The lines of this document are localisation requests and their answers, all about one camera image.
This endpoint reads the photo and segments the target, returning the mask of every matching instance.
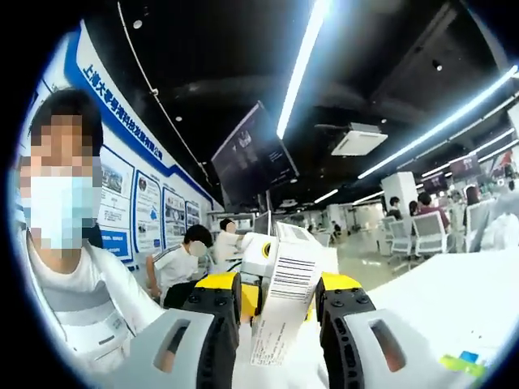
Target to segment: black ceiling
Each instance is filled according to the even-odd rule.
[[[212,193],[217,178],[207,163],[257,100],[279,118],[291,71],[305,32],[311,1],[124,1],[123,18],[150,84],[201,168],[179,142],[128,47],[118,9],[88,20],[92,41],[107,70],[150,130],[191,175]],[[142,27],[132,27],[136,20]],[[438,61],[438,72],[432,62]],[[479,109],[377,171],[357,176],[432,128],[499,77],[478,26],[457,3],[441,0],[335,1],[315,44],[285,133],[285,145],[301,177],[272,192],[275,203],[354,201],[377,190],[380,179],[413,156],[484,115],[510,97],[499,90]],[[376,124],[388,139],[368,156],[331,156],[338,131],[316,124]],[[462,155],[490,132],[509,128],[504,113],[408,165],[416,174]]]

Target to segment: white pillar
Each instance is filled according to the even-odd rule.
[[[382,180],[382,190],[386,207],[389,209],[389,200],[396,196],[400,199],[402,215],[409,215],[409,203],[417,201],[418,192],[416,191],[416,183],[411,172],[394,173]]]
[[[328,217],[330,218],[330,223],[335,221],[341,226],[342,229],[347,229],[345,215],[344,212],[341,210],[341,206],[339,204],[330,204],[328,205],[327,209]]]

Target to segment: tv screen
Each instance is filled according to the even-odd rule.
[[[425,178],[422,180],[423,189],[429,193],[434,194],[448,190],[447,178],[444,173],[438,173],[432,177]]]
[[[480,175],[481,166],[478,162],[478,156],[467,156],[461,160],[455,160],[450,164],[453,180],[464,180]]]
[[[212,164],[222,190],[229,201],[237,205],[298,176],[294,162],[277,137],[275,124],[261,102],[220,146]]]

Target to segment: blue sticker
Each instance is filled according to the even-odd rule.
[[[478,358],[479,358],[478,354],[469,353],[468,351],[464,351],[460,355],[460,359],[462,359],[463,361],[470,362],[470,363],[476,363]]]

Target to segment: air conditioner unit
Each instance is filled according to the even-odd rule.
[[[333,156],[366,156],[388,138],[377,126],[351,123],[345,137],[333,149]]]

